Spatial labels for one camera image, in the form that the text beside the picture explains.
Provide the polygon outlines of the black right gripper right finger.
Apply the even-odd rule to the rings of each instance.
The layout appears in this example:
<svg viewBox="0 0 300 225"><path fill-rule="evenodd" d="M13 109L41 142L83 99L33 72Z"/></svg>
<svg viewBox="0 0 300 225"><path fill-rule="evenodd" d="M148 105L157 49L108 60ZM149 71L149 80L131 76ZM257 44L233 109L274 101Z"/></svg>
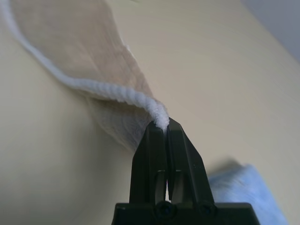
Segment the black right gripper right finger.
<svg viewBox="0 0 300 225"><path fill-rule="evenodd" d="M173 119L166 132L166 160L169 197L172 203L213 204L202 157L182 126Z"/></svg>

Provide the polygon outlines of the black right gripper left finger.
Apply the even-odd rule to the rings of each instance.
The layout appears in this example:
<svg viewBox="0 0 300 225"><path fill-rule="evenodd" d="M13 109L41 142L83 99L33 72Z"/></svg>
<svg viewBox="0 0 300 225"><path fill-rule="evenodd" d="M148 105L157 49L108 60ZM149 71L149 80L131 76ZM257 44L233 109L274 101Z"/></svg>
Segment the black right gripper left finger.
<svg viewBox="0 0 300 225"><path fill-rule="evenodd" d="M132 203L164 201L166 184L165 135L152 121L132 161Z"/></svg>

